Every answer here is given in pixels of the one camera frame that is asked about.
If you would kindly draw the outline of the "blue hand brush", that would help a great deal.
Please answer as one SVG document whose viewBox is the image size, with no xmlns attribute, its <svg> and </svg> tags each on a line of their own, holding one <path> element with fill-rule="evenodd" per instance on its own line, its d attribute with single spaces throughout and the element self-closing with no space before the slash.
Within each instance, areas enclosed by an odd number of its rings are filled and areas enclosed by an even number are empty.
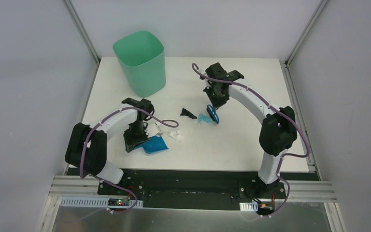
<svg viewBox="0 0 371 232">
<path fill-rule="evenodd" d="M 211 120 L 214 123 L 219 124 L 219 122 L 220 122 L 219 116 L 218 116 L 216 110 L 214 109 L 214 107 L 212 105 L 208 104 L 207 107 L 206 107 L 206 111 L 209 114 Z"/>
</svg>

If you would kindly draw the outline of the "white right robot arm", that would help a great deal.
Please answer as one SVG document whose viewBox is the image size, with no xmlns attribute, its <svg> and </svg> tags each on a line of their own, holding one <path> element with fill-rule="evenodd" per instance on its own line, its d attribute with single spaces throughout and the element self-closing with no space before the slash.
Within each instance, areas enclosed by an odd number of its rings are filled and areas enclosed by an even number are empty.
<svg viewBox="0 0 371 232">
<path fill-rule="evenodd" d="M 260 181 L 255 184 L 255 192 L 261 198 L 269 197 L 274 192 L 273 183 L 277 181 L 280 159 L 298 137 L 293 109 L 290 106 L 273 107 L 250 88 L 240 72 L 227 72 L 219 63 L 209 66 L 201 78 L 206 82 L 203 92 L 209 98 L 207 112 L 213 121 L 219 123 L 216 111 L 233 98 L 260 122 L 259 144 L 264 155 L 258 171 Z"/>
</svg>

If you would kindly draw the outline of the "blue plastic dustpan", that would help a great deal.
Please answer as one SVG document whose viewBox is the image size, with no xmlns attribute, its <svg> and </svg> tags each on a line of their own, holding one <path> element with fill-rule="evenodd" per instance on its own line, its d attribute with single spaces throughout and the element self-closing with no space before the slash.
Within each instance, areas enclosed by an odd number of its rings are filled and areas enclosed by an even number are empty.
<svg viewBox="0 0 371 232">
<path fill-rule="evenodd" d="M 168 150 L 169 148 L 162 137 L 153 136 L 150 137 L 150 139 L 147 142 L 137 146 L 134 149 L 135 150 L 142 149 L 145 154 L 151 155 L 157 152 Z"/>
</svg>

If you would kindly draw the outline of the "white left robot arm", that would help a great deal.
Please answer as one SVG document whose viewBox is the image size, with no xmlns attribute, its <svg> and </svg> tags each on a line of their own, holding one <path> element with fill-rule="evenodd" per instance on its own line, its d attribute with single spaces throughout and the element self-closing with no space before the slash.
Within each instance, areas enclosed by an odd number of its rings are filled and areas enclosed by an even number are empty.
<svg viewBox="0 0 371 232">
<path fill-rule="evenodd" d="M 107 143 L 119 132 L 123 132 L 125 151 L 149 141 L 145 121 L 154 113 L 151 101 L 126 98 L 116 113 L 93 124 L 77 123 L 71 132 L 66 149 L 65 161 L 79 169 L 82 177 L 96 176 L 110 182 L 109 188 L 115 195 L 127 192 L 128 182 L 122 179 L 122 169 L 107 160 Z"/>
</svg>

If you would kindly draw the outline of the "light blue scrap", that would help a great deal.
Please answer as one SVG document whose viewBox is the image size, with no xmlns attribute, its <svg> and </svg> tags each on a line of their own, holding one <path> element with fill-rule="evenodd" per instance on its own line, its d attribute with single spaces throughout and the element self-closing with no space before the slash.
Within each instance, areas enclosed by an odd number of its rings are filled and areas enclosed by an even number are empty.
<svg viewBox="0 0 371 232">
<path fill-rule="evenodd" d="M 210 116 L 206 116 L 204 114 L 199 114 L 197 118 L 197 122 L 201 124 L 202 122 L 205 122 L 207 124 L 213 123 L 213 119 Z"/>
</svg>

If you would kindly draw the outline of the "black paper scrap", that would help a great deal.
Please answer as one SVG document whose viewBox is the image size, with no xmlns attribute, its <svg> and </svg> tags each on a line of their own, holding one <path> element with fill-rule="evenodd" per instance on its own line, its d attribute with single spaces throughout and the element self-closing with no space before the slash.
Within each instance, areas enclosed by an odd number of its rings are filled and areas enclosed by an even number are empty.
<svg viewBox="0 0 371 232">
<path fill-rule="evenodd" d="M 180 116 L 186 116 L 190 119 L 197 119 L 198 117 L 191 113 L 189 110 L 182 108 Z"/>
</svg>

